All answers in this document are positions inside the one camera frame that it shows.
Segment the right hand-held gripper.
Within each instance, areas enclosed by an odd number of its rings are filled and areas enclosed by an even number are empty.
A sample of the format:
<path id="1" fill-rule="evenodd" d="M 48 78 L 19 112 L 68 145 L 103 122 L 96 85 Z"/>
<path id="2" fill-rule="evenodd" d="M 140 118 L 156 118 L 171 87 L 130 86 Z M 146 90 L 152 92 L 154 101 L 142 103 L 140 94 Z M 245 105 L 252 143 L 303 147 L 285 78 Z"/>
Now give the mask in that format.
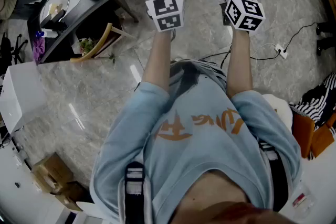
<path id="1" fill-rule="evenodd" d="M 224 26 L 254 33 L 265 21 L 265 12 L 257 0 L 223 0 L 222 18 Z"/>

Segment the person's right forearm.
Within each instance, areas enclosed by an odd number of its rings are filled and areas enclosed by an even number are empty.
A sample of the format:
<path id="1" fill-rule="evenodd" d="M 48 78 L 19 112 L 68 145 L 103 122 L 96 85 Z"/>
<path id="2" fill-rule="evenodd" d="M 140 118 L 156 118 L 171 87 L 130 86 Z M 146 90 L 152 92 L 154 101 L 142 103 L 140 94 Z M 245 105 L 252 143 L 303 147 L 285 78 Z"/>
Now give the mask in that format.
<path id="1" fill-rule="evenodd" d="M 231 99 L 238 93 L 253 89 L 248 32 L 233 30 L 233 42 L 227 73 L 226 93 Z"/>

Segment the person's grey shorts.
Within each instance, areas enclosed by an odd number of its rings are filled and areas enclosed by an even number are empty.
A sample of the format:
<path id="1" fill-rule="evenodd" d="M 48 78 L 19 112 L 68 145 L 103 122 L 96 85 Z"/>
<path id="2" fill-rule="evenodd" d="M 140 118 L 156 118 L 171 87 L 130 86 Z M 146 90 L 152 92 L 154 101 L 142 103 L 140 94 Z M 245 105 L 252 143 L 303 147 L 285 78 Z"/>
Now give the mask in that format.
<path id="1" fill-rule="evenodd" d="M 184 59 L 171 62 L 169 93 L 180 96 L 195 87 L 201 75 L 210 78 L 226 91 L 226 75 L 216 63 Z"/>

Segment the black two-tier side table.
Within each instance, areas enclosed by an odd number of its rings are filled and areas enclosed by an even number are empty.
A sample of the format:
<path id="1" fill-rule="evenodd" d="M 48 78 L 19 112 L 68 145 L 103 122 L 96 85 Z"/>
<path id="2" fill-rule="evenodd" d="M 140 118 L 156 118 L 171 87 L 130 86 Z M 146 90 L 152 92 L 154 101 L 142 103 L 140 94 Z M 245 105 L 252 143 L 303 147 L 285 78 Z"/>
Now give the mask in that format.
<path id="1" fill-rule="evenodd" d="M 68 11 L 60 20 L 65 27 L 58 31 L 55 38 L 46 38 L 45 52 L 35 60 L 37 65 L 44 62 L 63 61 L 70 59 L 70 46 L 64 46 L 62 42 L 70 36 L 82 23 L 87 23 L 90 16 L 105 7 L 109 9 L 103 13 L 102 18 L 106 19 L 108 15 L 114 14 L 117 9 L 124 10 L 137 23 L 139 20 L 129 8 L 125 0 L 80 0 L 79 3 Z"/>

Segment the pink flower bouquet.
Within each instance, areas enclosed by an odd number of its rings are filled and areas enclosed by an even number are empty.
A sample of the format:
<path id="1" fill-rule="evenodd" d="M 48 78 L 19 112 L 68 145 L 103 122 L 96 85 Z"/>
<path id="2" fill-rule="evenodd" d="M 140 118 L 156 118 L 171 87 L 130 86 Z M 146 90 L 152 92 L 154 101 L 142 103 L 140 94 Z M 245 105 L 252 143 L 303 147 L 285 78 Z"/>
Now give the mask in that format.
<path id="1" fill-rule="evenodd" d="M 81 38 L 79 41 L 79 51 L 82 56 L 89 53 L 95 46 L 96 42 L 91 38 Z"/>

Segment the white cushion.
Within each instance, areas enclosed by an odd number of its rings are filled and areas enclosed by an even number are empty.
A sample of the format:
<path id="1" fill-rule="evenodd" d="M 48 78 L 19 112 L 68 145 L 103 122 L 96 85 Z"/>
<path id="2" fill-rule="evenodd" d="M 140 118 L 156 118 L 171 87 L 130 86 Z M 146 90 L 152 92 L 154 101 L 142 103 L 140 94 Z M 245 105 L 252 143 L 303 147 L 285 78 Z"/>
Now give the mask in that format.
<path id="1" fill-rule="evenodd" d="M 289 104 L 285 100 L 278 98 L 273 94 L 263 94 L 262 96 L 277 112 L 280 119 L 283 121 L 289 131 L 292 132 L 293 113 Z"/>

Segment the white spray bottle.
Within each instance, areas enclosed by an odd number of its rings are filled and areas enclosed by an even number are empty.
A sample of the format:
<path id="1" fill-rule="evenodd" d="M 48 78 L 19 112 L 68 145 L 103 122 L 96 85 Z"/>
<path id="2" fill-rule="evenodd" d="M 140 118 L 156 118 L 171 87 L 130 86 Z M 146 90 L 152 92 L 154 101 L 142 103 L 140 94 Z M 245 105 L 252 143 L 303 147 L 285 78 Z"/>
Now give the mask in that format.
<path id="1" fill-rule="evenodd" d="M 57 38 L 58 33 L 50 29 L 42 29 L 42 30 L 36 31 L 35 36 L 37 38 Z"/>

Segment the black white striped cloth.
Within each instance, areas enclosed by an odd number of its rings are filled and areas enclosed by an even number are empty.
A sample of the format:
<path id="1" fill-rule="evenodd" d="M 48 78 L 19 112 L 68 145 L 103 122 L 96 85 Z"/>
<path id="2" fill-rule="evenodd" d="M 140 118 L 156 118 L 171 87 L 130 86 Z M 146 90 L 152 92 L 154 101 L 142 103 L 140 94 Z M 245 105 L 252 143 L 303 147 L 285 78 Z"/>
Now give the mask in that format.
<path id="1" fill-rule="evenodd" d="M 336 112 L 336 72 L 330 73 L 319 85 L 307 91 L 297 104 L 289 103 L 293 113 L 314 121 L 314 130 L 322 127 Z"/>

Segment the purple cloth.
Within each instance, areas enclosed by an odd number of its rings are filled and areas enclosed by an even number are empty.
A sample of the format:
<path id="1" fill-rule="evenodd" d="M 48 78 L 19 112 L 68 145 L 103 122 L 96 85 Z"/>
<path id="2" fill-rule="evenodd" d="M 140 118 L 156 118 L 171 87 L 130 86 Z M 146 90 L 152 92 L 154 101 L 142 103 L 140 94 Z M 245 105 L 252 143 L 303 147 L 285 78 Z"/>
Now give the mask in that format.
<path id="1" fill-rule="evenodd" d="M 35 61 L 41 59 L 45 53 L 45 38 L 40 37 L 33 41 L 33 57 Z"/>

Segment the orange chair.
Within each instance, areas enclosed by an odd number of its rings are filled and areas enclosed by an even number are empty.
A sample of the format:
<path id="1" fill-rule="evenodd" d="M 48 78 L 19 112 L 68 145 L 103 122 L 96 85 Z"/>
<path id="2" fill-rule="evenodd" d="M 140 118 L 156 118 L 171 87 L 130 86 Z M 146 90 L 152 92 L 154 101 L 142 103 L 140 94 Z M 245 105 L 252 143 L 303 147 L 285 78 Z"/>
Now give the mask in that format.
<path id="1" fill-rule="evenodd" d="M 301 148 L 303 158 L 317 157 L 328 146 L 336 141 L 336 133 L 333 135 L 333 126 L 336 127 L 336 112 L 315 130 L 315 123 L 308 116 L 293 113 L 292 134 Z"/>

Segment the black office chair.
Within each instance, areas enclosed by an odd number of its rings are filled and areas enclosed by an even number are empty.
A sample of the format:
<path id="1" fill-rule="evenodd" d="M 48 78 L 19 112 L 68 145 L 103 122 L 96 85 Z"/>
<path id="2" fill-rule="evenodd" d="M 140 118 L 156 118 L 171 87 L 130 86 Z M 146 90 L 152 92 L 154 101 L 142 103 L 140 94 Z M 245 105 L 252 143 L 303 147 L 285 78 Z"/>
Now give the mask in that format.
<path id="1" fill-rule="evenodd" d="M 19 46 L 18 44 L 19 41 L 21 40 L 21 37 L 22 37 L 21 34 L 17 36 L 15 47 L 12 47 L 11 42 L 7 37 L 7 33 L 3 33 L 0 45 L 0 56 L 4 65 L 10 66 L 12 64 L 12 58 L 14 58 L 15 64 L 17 64 L 18 62 L 23 63 L 22 59 L 19 56 L 19 53 L 22 47 L 28 44 L 28 40 L 26 39 Z"/>

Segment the person's light blue shirt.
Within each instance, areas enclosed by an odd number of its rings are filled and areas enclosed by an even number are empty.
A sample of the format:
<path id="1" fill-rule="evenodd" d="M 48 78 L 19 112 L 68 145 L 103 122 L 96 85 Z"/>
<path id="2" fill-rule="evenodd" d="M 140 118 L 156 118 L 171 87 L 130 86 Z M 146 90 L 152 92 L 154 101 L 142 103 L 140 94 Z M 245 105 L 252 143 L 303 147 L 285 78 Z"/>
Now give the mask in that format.
<path id="1" fill-rule="evenodd" d="M 213 169 L 235 182 L 254 206 L 269 209 L 273 189 L 259 140 L 279 152 L 296 186 L 302 174 L 300 147 L 260 93 L 245 91 L 229 98 L 204 75 L 181 95 L 142 82 L 97 156 L 91 197 L 118 222 L 118 184 L 126 166 L 143 154 L 158 224 L 167 224 L 191 185 Z"/>

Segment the white box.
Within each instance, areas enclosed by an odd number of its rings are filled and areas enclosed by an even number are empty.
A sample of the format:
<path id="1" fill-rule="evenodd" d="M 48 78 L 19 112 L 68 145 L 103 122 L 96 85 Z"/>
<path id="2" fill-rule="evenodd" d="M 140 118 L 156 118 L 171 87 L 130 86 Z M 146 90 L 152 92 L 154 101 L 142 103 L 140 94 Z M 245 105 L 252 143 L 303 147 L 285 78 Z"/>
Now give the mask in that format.
<path id="1" fill-rule="evenodd" d="M 0 93 L 0 114 L 9 134 L 32 121 L 46 105 L 36 64 L 26 62 L 9 66 Z"/>

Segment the clear plastic bottle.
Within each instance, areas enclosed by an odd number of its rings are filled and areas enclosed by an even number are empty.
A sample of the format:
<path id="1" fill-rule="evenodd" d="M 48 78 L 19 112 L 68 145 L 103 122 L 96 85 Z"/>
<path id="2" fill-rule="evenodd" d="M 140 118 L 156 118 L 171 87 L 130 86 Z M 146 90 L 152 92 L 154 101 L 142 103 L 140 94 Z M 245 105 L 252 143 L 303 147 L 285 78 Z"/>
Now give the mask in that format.
<path id="1" fill-rule="evenodd" d="M 300 181 L 291 203 L 293 216 L 296 220 L 304 220 L 314 207 L 314 196 L 304 181 Z"/>

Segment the cardboard box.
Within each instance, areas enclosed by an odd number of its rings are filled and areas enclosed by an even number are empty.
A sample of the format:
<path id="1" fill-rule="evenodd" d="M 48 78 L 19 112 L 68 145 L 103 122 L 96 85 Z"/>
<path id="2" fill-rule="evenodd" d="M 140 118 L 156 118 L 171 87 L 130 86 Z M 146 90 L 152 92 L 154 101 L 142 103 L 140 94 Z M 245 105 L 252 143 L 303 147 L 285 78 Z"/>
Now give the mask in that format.
<path id="1" fill-rule="evenodd" d="M 38 161 L 30 174 L 34 183 L 45 193 L 57 194 L 73 181 L 73 172 L 56 152 Z"/>

